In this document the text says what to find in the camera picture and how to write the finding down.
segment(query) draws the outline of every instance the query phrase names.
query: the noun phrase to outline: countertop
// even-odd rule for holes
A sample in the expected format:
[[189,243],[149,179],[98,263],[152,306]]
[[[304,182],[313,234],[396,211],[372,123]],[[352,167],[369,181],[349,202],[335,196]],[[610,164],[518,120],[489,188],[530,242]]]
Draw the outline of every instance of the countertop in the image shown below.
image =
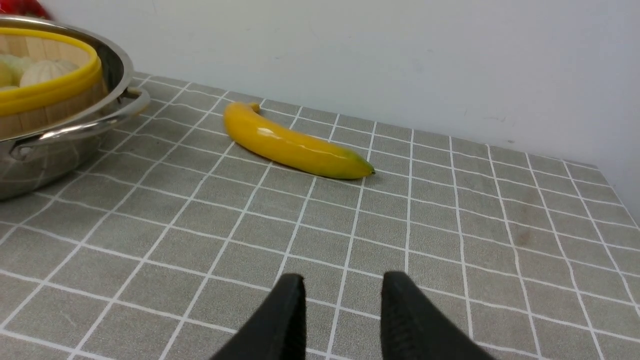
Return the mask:
[[[640,354],[640,231],[594,167],[137,74],[153,101],[73,174],[0,203],[1,359],[205,359],[282,273],[309,359],[380,358],[403,270],[499,359]],[[234,144],[229,101],[352,147],[334,181]]]

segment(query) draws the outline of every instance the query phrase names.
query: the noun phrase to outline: banana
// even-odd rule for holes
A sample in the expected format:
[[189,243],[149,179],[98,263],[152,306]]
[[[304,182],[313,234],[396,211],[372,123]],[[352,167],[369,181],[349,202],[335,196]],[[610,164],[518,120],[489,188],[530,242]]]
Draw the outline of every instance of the banana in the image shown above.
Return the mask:
[[298,133],[260,116],[260,105],[232,102],[223,121],[227,134],[245,149],[317,176],[360,179],[375,174],[356,152]]

